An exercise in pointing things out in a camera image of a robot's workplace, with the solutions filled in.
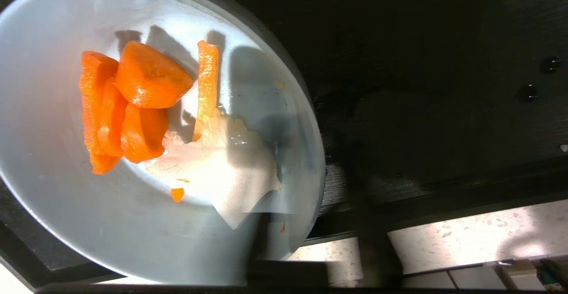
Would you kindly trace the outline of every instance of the carrot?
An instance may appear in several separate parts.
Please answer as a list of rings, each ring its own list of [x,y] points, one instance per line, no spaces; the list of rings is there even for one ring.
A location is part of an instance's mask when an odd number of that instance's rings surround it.
[[[83,135],[85,146],[91,155],[93,173],[101,175],[110,171],[120,159],[105,154],[97,134],[101,125],[105,87],[112,83],[118,62],[102,53],[85,51],[81,57],[81,65],[83,73],[79,80],[79,89],[83,104]]]
[[[124,157],[134,163],[148,161],[164,153],[162,140],[168,130],[168,113],[163,108],[126,105],[120,141]]]
[[[181,199],[183,199],[183,195],[185,194],[185,190],[182,187],[179,189],[172,189],[170,190],[170,194],[176,203],[180,203]]]
[[[97,132],[99,144],[106,155],[122,157],[120,132],[128,102],[114,86],[114,78],[107,82],[101,105],[101,125]]]
[[[130,41],[122,51],[115,85],[137,107],[169,108],[191,88],[193,80],[168,56]]]
[[[205,41],[197,43],[199,47],[199,94],[197,120],[193,131],[193,142],[199,140],[203,128],[217,111],[217,83],[219,82],[219,50],[215,45]]]

